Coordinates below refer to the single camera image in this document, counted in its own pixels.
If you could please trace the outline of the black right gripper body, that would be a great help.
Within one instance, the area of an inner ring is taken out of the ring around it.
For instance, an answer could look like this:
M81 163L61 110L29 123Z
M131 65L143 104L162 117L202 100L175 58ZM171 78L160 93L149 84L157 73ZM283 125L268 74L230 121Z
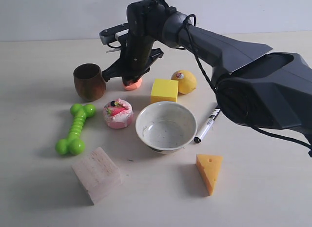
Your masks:
M123 76L143 76L150 71L151 65L163 57L160 48L153 49L154 39L150 36L137 37L132 33L119 38L120 56L108 68L102 71L103 79Z

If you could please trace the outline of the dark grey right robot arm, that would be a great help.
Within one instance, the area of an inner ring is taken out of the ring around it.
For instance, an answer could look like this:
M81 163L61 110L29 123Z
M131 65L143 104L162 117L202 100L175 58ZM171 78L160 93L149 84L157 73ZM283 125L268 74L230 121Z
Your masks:
M273 52L262 43L238 41L191 24L159 0L127 7L127 22L100 32L103 44L121 43L105 80L135 83L162 56L153 43L183 47L213 69L211 84L223 114L239 125L312 132L312 70L297 53Z

